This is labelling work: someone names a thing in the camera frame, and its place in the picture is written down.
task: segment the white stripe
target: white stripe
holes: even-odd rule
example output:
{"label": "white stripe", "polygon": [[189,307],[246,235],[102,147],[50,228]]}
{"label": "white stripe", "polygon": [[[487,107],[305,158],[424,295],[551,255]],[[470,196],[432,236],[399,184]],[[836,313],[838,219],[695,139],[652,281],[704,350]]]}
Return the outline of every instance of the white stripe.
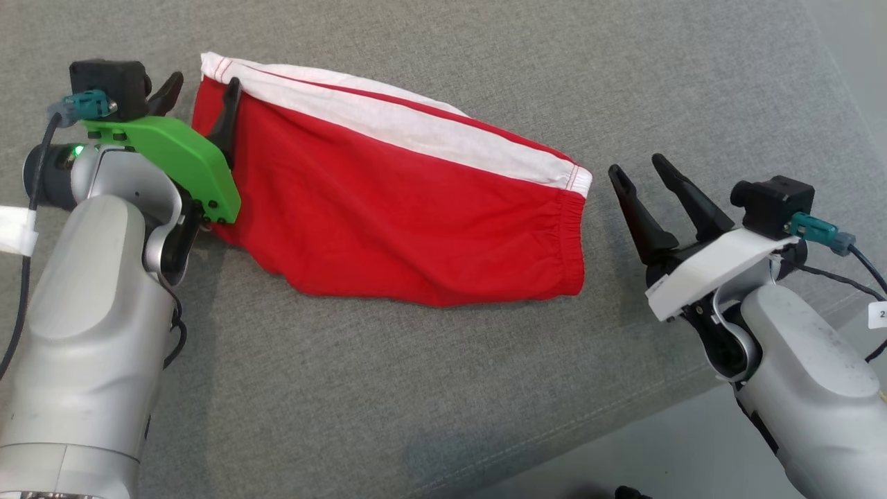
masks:
{"label": "white stripe", "polygon": [[382,95],[397,97],[398,99],[411,100],[412,102],[418,102],[419,104],[429,107],[436,107],[455,115],[467,116],[462,111],[459,111],[456,107],[453,107],[445,102],[429,99],[424,95],[419,95],[418,93],[413,93],[411,91],[407,91],[402,88],[389,85],[387,83],[361,78],[360,76],[337,73],[328,69],[292,66],[289,64],[259,64],[257,62],[252,62],[244,59],[225,58],[214,52],[205,52],[200,56],[200,59],[202,62],[204,73],[207,73],[207,71],[213,71],[216,67],[219,67],[220,63],[222,63],[221,67],[219,67],[218,69],[219,75],[216,75],[216,80],[220,77],[225,65],[227,64],[227,62],[224,61],[231,60],[244,66],[255,67],[261,69],[262,71],[267,71],[275,75],[295,78],[296,80],[302,80],[304,82],[322,83],[325,85],[334,85],[337,87],[344,87],[355,90],[371,91],[374,93],[380,93]]}
{"label": "white stripe", "polygon": [[592,174],[572,162],[471,125],[383,100],[268,75],[262,72],[264,66],[252,62],[220,58],[212,53],[203,54],[202,62],[204,75],[221,83],[236,76],[243,90],[254,98],[393,146],[504,177],[568,189],[584,197],[592,184]]}

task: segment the garment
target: garment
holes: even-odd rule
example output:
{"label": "garment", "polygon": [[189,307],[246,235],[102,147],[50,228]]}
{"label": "garment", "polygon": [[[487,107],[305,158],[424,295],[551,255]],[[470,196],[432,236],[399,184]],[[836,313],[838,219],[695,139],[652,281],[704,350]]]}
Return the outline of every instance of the garment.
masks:
{"label": "garment", "polygon": [[442,102],[351,75],[202,56],[192,126],[239,78],[237,221],[303,293],[461,305],[575,295],[592,175]]}

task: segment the gray tablecloth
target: gray tablecloth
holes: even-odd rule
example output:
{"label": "gray tablecloth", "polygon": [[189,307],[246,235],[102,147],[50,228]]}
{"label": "gray tablecloth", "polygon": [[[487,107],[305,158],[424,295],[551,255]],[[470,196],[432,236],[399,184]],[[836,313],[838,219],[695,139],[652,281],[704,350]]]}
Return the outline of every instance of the gray tablecloth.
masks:
{"label": "gray tablecloth", "polygon": [[[814,214],[887,266],[887,175],[797,0],[5,0],[0,194],[76,59],[181,69],[186,119],[202,51],[392,83],[558,148],[596,176],[586,284],[546,303],[436,310],[301,296],[248,254],[201,237],[180,289],[191,339],[163,376],[145,497],[421,497],[503,478],[714,383],[686,325],[647,309],[643,267],[611,192],[621,163],[682,241],[694,230],[649,164],[665,153],[728,206],[740,179],[817,188]],[[59,140],[82,139],[71,129]],[[66,214],[41,210],[39,275]],[[871,282],[849,259],[811,263]],[[19,261],[0,256],[0,342]],[[791,281],[832,321],[849,288]],[[0,384],[8,400],[9,380]]]}

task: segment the gray floor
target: gray floor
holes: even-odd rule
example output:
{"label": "gray floor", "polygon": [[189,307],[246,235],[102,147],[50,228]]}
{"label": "gray floor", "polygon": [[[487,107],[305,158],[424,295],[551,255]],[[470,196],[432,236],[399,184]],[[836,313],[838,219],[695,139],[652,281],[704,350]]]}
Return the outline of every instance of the gray floor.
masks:
{"label": "gray floor", "polygon": [[[887,2],[805,1],[887,163]],[[864,353],[887,336],[887,329],[867,328],[863,311],[840,330]],[[887,385],[887,358],[876,360],[874,368]],[[721,386],[469,499],[603,499],[619,485],[655,499],[801,498],[730,389]]]}

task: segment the red fabric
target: red fabric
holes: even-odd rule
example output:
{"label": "red fabric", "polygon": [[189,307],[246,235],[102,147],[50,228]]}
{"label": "red fabric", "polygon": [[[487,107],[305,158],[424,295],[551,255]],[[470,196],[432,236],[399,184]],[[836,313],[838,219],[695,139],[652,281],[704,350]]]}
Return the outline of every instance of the red fabric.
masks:
{"label": "red fabric", "polygon": [[[224,88],[200,84],[198,132],[211,130]],[[465,116],[379,99],[569,159]],[[582,288],[581,194],[416,153],[246,93],[235,145],[243,203],[237,222],[215,231],[303,293],[461,305]]]}

